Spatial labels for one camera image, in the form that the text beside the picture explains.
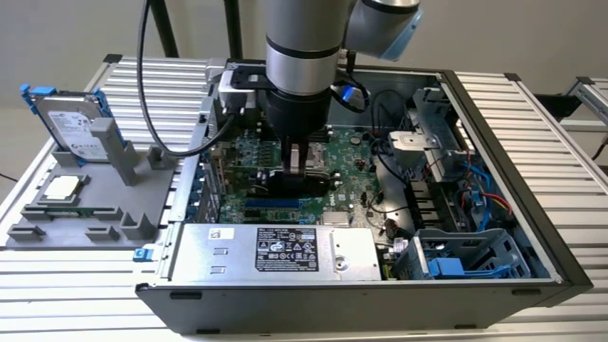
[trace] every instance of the black cable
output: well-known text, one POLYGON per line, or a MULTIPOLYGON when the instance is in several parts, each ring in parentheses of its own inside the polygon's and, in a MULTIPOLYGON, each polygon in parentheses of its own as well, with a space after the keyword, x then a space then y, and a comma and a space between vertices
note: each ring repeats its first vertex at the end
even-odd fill
POLYGON ((15 183, 19 182, 18 179, 15 179, 14 177, 7 176, 7 175, 4 175, 4 174, 2 174, 2 173, 0 173, 0 177, 6 178, 7 180, 12 180, 15 183))
MULTIPOLYGON (((387 153, 387 151, 384 150, 384 147, 379 144, 379 142, 382 143, 382 141, 383 141, 382 139, 374 140, 372 144, 370 145, 370 150, 374 152, 374 147, 375 147, 375 145, 378 145, 378 146, 380 147, 382 152, 387 155, 388 153, 387 153)), ((387 171, 391 173, 391 175, 395 176, 395 178, 398 178, 398 179, 402 181, 403 185, 407 186, 407 185, 408 185, 408 181, 407 181, 407 180, 404 179, 404 177, 402 177, 402 176, 398 174, 398 172, 394 171, 394 169, 388 166, 387 162, 384 161, 384 158, 380 156, 380 154, 379 154, 378 152, 376 152, 376 155, 378 155, 378 157, 379 157, 380 164, 384 166, 384 168, 387 169, 387 171)))
POLYGON ((399 97, 399 100, 402 100, 402 109, 403 109, 403 113, 402 113, 402 117, 406 117, 406 111, 408 109, 408 105, 407 105, 407 102, 408 100, 406 99, 406 97, 400 94, 400 92, 398 92, 395 89, 384 89, 384 90, 380 90, 375 96, 374 96, 374 99, 372 99, 372 102, 371 102, 371 116, 372 116, 372 132, 375 131, 375 116, 378 117, 379 119, 379 130, 382 129, 382 125, 380 125, 380 114, 378 113, 378 110, 376 110, 376 103, 379 103, 379 98, 383 94, 387 94, 387 93, 392 93, 395 94, 398 97, 399 97))
POLYGON ((199 147, 194 148, 192 150, 184 152, 176 152, 170 150, 167 145, 164 144, 163 140, 159 137, 159 133, 154 128, 151 114, 148 113, 148 104, 146 102, 146 93, 144 93, 144 40, 146 40, 146 26, 148 22, 148 12, 151 10, 151 0, 144 1, 144 7, 142 9, 142 20, 140 20, 140 31, 139 31, 139 38, 138 38, 138 92, 140 96, 140 105, 142 105, 142 115, 144 116, 146 124, 148 126, 148 130, 151 131, 152 139, 155 143, 159 145, 160 149, 168 154, 175 157, 191 157, 194 155, 199 155, 200 153, 206 152, 218 142, 218 140, 223 137, 224 133, 231 128, 236 113, 228 113, 228 120, 222 127, 220 131, 215 134, 215 136, 199 147))
POLYGON ((598 148, 596 154, 592 156, 591 160, 598 159, 598 157, 602 155, 602 152, 604 151, 604 147, 607 144, 602 144, 600 147, 598 148))
POLYGON ((408 209, 410 206, 404 206, 404 207, 400 207, 398 209, 394 209, 394 210, 388 210, 388 211, 384 211, 384 210, 378 210, 375 207, 374 207, 374 201, 376 201, 376 198, 379 198, 379 195, 380 195, 382 191, 379 191, 379 193, 374 196, 372 200, 368 202, 368 209, 374 210, 375 212, 378 212, 379 214, 391 214, 392 212, 398 212, 399 210, 403 210, 403 209, 408 209))
POLYGON ((370 207, 371 207, 372 210, 374 210, 375 212, 378 212, 379 214, 391 214, 392 212, 398 212, 398 211, 400 211, 400 210, 403 210, 403 209, 408 209, 408 208, 410 208, 410 207, 406 205, 404 207, 400 207, 400 208, 394 209, 394 210, 388 210, 388 211, 386 212, 386 211, 383 211, 383 210, 378 210, 376 208, 374 208, 372 203, 370 203, 370 207))

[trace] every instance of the wire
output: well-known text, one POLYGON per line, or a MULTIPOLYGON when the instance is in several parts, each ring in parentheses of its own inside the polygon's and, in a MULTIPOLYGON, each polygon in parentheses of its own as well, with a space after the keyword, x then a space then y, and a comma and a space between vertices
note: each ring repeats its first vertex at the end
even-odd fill
POLYGON ((384 90, 380 90, 375 96, 374 96, 374 99, 372 99, 372 104, 371 104, 371 107, 372 109, 370 110, 370 115, 372 116, 372 132, 375 132, 375 116, 378 116, 379 118, 379 130, 382 128, 382 125, 380 125, 380 115, 378 114, 378 110, 376 110, 376 103, 379 103, 379 98, 380 98, 380 95, 383 94, 387 94, 387 93, 392 93, 392 94, 396 94, 396 96, 399 97, 399 99, 402 100, 402 109, 403 109, 403 114, 402 114, 402 117, 406 117, 406 111, 408 109, 408 106, 407 106, 407 99, 406 97, 400 94, 400 92, 398 92, 395 89, 384 89, 384 90))
POLYGON ((486 226, 488 225, 488 222, 491 220, 491 203, 488 199, 486 199, 486 210, 484 210, 484 218, 482 220, 482 223, 479 224, 479 228, 476 232, 483 232, 486 230, 486 226))
POLYGON ((452 198, 452 202, 455 204, 459 222, 463 222, 467 229, 471 230, 471 223, 468 221, 467 214, 464 213, 464 210, 462 209, 462 207, 458 205, 458 196, 460 195, 462 192, 467 192, 467 191, 468 191, 468 189, 459 189, 455 193, 455 197, 452 198))
POLYGON ((218 142, 218 140, 223 137, 227 133, 228 129, 232 127, 236 113, 228 113, 228 120, 222 127, 220 131, 215 134, 215 136, 199 147, 194 148, 192 150, 176 152, 172 151, 168 146, 164 144, 163 140, 159 137, 158 131, 154 128, 151 114, 148 113, 148 104, 146 102, 146 93, 144 93, 144 41, 146 41, 146 27, 148 22, 148 12, 151 10, 151 1, 144 1, 144 6, 142 9, 142 20, 140 20, 140 30, 139 30, 139 37, 138 37, 138 65, 136 65, 136 80, 138 80, 138 92, 140 96, 140 105, 142 105, 142 115, 144 116, 146 124, 148 126, 148 130, 151 131, 152 139, 155 143, 159 145, 160 149, 168 154, 175 157, 191 157, 194 155, 199 155, 204 153, 218 142))
MULTIPOLYGON (((362 91, 362 95, 363 95, 363 108, 358 108, 355 107, 351 103, 348 103, 348 101, 346 101, 343 99, 343 96, 336 92, 336 91, 332 91, 332 97, 334 99, 336 100, 338 103, 340 103, 340 105, 351 110, 352 112, 355 113, 363 113, 368 110, 370 108, 370 93, 368 93, 368 90, 366 89, 364 85, 360 84, 360 82, 358 82, 358 80, 355 79, 355 77, 352 76, 352 73, 347 73, 347 76, 348 76, 348 79, 351 80, 351 83, 355 84, 355 87, 354 88, 359 88, 359 90, 362 91)), ((332 85, 335 87, 343 87, 343 86, 352 86, 352 84, 348 83, 347 81, 344 80, 340 80, 338 82, 335 82, 332 85)))
POLYGON ((466 194, 466 193, 467 193, 467 192, 463 191, 463 195, 462 195, 462 198, 460 198, 460 209, 463 209, 463 210, 464 210, 464 194, 466 194))
POLYGON ((471 150, 467 149, 467 162, 468 162, 468 167, 467 167, 467 176, 466 178, 468 179, 468 176, 471 176, 471 166, 474 163, 471 162, 471 150))
POLYGON ((252 184, 251 187, 255 187, 256 189, 262 189, 262 190, 264 190, 266 192, 270 192, 268 188, 267 188, 267 187, 263 187, 262 185, 252 184))
POLYGON ((468 169, 471 169, 471 171, 474 171, 476 174, 479 174, 484 179, 486 179, 486 185, 488 186, 488 189, 491 189, 492 187, 492 177, 490 176, 488 173, 486 173, 484 171, 482 171, 478 167, 475 167, 474 165, 468 164, 468 163, 464 163, 463 166, 466 166, 468 169))
POLYGON ((406 205, 404 207, 400 207, 400 208, 398 208, 398 209, 388 210, 388 211, 383 211, 383 210, 378 210, 376 208, 374 208, 372 203, 370 203, 370 208, 372 208, 372 210, 374 210, 375 212, 378 212, 379 214, 391 214, 392 212, 399 212, 400 210, 408 209, 410 207, 406 205))
MULTIPOLYGON (((382 143, 383 140, 382 139, 376 139, 374 140, 372 144, 370 145, 370 150, 374 152, 374 147, 378 145, 379 148, 380 148, 380 151, 383 151, 383 153, 387 155, 387 151, 384 149, 384 147, 379 144, 379 142, 382 143)), ((380 156, 380 154, 376 152, 376 155, 379 156, 379 161, 382 163, 382 165, 384 166, 384 168, 387 169, 387 171, 391 173, 391 175, 395 176, 395 178, 398 178, 403 185, 408 185, 408 181, 406 180, 404 177, 402 177, 398 172, 394 171, 394 169, 388 166, 387 162, 384 161, 384 158, 380 156)))
POLYGON ((422 174, 422 180, 426 180, 427 177, 428 177, 428 174, 431 173, 431 168, 434 167, 435 164, 438 164, 439 160, 442 160, 442 158, 446 157, 446 155, 440 156, 435 161, 434 163, 427 166, 427 168, 424 169, 424 172, 422 174))
POLYGON ((499 201, 498 199, 495 199, 494 197, 492 197, 492 202, 495 202, 498 205, 500 205, 500 207, 502 207, 504 210, 508 210, 508 208, 507 208, 507 206, 503 204, 503 202, 499 201))
POLYGON ((374 201, 376 200, 376 198, 379 198, 380 194, 382 194, 382 190, 380 190, 379 193, 374 196, 372 200, 368 202, 368 211, 370 211, 370 209, 371 209, 371 210, 374 210, 375 212, 378 212, 379 214, 391 214, 392 212, 398 212, 398 211, 400 211, 400 210, 403 210, 403 209, 408 209, 408 208, 410 208, 410 206, 406 205, 404 207, 400 207, 400 208, 398 208, 398 209, 388 210, 388 211, 378 210, 376 208, 374 208, 374 201))
POLYGON ((503 204, 507 205, 507 207, 508 207, 510 215, 514 214, 514 208, 511 207, 511 204, 507 202, 507 200, 503 197, 500 197, 496 194, 488 194, 487 192, 483 192, 482 195, 486 196, 486 197, 490 197, 490 198, 492 198, 492 199, 495 199, 495 200, 498 200, 500 202, 503 202, 503 204))
POLYGON ((596 154, 592 156, 591 160, 598 159, 598 157, 602 155, 602 152, 604 151, 604 147, 607 144, 602 144, 600 147, 598 148, 596 154))
POLYGON ((7 180, 12 180, 15 183, 19 182, 19 180, 11 176, 7 176, 6 174, 0 173, 0 177, 6 178, 7 180))

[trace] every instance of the warning label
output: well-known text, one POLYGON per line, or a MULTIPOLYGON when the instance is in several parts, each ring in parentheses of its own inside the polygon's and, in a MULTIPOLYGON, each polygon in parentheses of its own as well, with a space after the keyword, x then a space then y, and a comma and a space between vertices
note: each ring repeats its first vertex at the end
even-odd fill
POLYGON ((262 272, 318 272, 314 228, 258 228, 256 269, 262 272))

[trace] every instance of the gray parts tray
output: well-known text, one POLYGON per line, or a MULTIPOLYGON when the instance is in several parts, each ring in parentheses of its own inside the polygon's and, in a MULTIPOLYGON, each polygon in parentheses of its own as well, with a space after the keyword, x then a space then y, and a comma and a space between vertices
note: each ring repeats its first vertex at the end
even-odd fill
POLYGON ((136 184, 128 187, 111 164, 56 165, 35 200, 22 211, 22 221, 8 231, 7 247, 131 249, 154 242, 174 170, 152 170, 147 153, 139 152, 136 184), (50 204, 44 191, 62 175, 87 181, 72 195, 78 200, 50 204))

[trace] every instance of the silver metal cover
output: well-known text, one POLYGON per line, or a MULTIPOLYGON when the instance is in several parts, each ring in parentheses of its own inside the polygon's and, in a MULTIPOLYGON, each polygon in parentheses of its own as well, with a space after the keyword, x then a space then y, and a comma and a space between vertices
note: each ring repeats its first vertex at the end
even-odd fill
POLYGON ((235 281, 270 284, 270 281, 380 280, 372 230, 307 225, 187 224, 171 278, 174 282, 218 281, 232 285, 235 281), (284 241, 282 245, 268 238, 268 232, 274 235, 275 231, 292 235, 294 243, 286 245, 284 241), (308 246, 302 242, 296 246, 300 235, 312 231, 316 236, 306 239, 308 246), (307 249, 314 252, 304 259, 307 249), (272 255, 271 260, 266 259, 268 255, 272 255))

